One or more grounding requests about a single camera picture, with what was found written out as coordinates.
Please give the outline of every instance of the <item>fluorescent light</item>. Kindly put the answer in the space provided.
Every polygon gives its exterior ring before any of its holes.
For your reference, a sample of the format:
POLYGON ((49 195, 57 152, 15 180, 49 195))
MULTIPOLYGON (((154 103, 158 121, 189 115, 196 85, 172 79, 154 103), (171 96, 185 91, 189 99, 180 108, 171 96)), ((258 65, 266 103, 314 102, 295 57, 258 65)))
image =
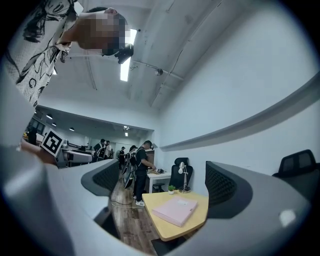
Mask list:
MULTIPOLYGON (((137 31, 135 29, 130 29, 130 37, 125 38, 125 43, 133 45, 135 43, 136 35, 137 35, 137 31)), ((121 68, 120 68, 121 81, 125 81, 125 82, 128 81, 130 60, 131 60, 131 57, 128 58, 123 64, 121 64, 121 68)))

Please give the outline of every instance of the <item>green plant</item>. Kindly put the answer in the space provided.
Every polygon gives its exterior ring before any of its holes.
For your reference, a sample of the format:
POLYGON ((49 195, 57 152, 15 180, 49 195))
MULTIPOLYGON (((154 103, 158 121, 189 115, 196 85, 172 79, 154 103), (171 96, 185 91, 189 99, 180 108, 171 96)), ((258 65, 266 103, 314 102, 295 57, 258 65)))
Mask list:
POLYGON ((169 191, 174 191, 176 189, 176 187, 174 185, 169 185, 168 186, 168 190, 169 191))

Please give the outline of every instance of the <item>ear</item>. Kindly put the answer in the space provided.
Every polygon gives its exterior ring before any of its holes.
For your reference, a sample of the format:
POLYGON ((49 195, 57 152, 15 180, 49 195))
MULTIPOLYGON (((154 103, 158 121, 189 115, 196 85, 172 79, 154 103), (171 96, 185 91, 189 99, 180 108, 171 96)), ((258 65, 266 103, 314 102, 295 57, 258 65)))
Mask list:
POLYGON ((105 14, 118 14, 118 12, 116 11, 116 9, 113 8, 108 8, 104 11, 105 14))

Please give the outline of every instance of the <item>white ceiling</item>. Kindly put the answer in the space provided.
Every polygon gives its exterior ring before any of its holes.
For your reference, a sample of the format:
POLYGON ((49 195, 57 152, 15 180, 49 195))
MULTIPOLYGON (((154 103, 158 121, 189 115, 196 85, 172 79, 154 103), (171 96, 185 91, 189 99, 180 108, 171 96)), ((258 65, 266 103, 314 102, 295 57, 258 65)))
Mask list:
POLYGON ((56 109, 45 108, 42 106, 36 107, 36 116, 42 118, 47 124, 56 123, 56 127, 68 131, 73 127, 76 133, 84 136, 99 139, 105 138, 125 138, 125 132, 128 132, 128 137, 131 139, 144 138, 148 131, 136 127, 130 127, 130 130, 124 131, 124 125, 118 123, 109 123, 106 121, 85 118, 83 116, 63 112, 56 109), (53 120, 46 117, 47 114, 53 116, 53 120))
POLYGON ((99 56, 74 43, 65 63, 57 61, 61 83, 70 77, 77 89, 90 88, 101 94, 117 91, 129 100, 160 109, 190 73, 215 39, 245 10, 247 0, 79 0, 84 11, 113 7, 126 17, 129 27, 140 29, 134 42, 128 82, 120 80, 116 58, 99 56), (155 70, 139 61, 172 71, 155 70))

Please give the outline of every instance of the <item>pink box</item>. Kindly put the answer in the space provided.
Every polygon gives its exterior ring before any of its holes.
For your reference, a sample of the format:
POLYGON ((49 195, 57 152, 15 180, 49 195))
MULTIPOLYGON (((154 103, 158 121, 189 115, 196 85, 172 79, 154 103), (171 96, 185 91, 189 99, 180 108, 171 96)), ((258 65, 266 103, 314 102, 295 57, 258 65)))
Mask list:
POLYGON ((174 196, 163 205, 152 209, 152 213, 159 218, 182 227, 197 207, 197 201, 174 196))

